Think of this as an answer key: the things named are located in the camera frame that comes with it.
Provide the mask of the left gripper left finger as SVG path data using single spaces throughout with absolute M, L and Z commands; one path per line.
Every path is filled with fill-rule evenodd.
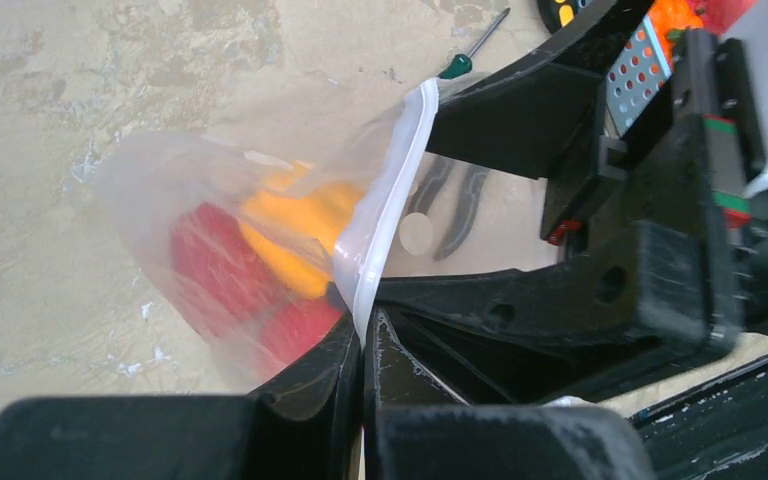
M 37 397 L 0 412 L 0 479 L 349 479 L 362 354 L 340 320 L 246 395 Z

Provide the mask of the yellow bell pepper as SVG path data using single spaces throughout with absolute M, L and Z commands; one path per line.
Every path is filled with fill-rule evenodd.
M 266 177 L 241 205 L 243 238 L 291 291 L 305 299 L 324 296 L 332 281 L 331 259 L 364 192 L 347 181 L 320 184 L 291 197 L 287 189 L 309 173 L 305 164 Z

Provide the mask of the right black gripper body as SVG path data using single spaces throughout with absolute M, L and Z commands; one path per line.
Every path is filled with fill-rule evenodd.
M 768 192 L 744 187 L 763 153 L 737 39 L 683 32 L 671 77 L 619 138 L 606 97 L 548 182 L 541 236 L 561 243 L 569 292 L 540 316 L 544 349 L 721 357 L 768 336 Z

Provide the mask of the orange small pumpkin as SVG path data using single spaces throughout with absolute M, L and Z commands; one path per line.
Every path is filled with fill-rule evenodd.
M 684 0 L 655 0 L 648 16 L 669 63 L 672 63 L 672 50 L 681 33 L 704 27 L 702 19 Z

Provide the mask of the red bell pepper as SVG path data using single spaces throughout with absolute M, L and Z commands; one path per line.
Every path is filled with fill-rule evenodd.
M 264 371 L 298 360 L 343 314 L 329 294 L 291 292 L 244 240 L 234 217 L 202 203 L 170 232 L 182 316 L 198 333 L 246 350 Z

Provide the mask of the clear zip top bag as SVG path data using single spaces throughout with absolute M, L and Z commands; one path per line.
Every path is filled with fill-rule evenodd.
M 332 181 L 350 182 L 364 192 L 338 237 L 326 291 L 355 332 L 366 331 L 385 279 L 531 271 L 557 261 L 557 249 L 538 237 L 545 182 L 491 170 L 472 232 L 459 250 L 436 262 L 402 246 L 405 207 L 430 159 L 437 156 L 426 147 L 441 102 L 477 81 L 474 73 L 426 80 L 357 127 L 328 116 L 314 127 L 297 129 L 293 147 L 278 148 L 240 133 L 134 133 L 101 162 L 90 189 L 142 273 L 205 342 L 223 381 L 232 389 L 250 391 L 289 365 L 264 371 L 248 351 L 190 326 L 182 316 L 170 232 L 181 216 L 202 203 L 225 210 L 238 225 L 245 222 L 242 203 L 266 177 L 295 163 L 307 165 L 309 173 L 287 189 L 291 197 Z

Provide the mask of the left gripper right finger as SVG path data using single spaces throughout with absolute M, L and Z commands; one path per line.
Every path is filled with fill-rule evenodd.
M 471 405 L 400 340 L 385 309 L 368 322 L 368 479 L 652 479 L 631 424 L 592 404 Z

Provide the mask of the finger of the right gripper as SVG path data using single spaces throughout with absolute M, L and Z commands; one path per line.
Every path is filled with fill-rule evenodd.
M 530 399 L 609 399 L 728 355 L 742 331 L 724 233 L 649 221 L 533 271 L 389 278 L 376 302 L 522 365 Z
M 443 100 L 427 152 L 547 176 L 650 7 L 591 2 L 527 55 Z

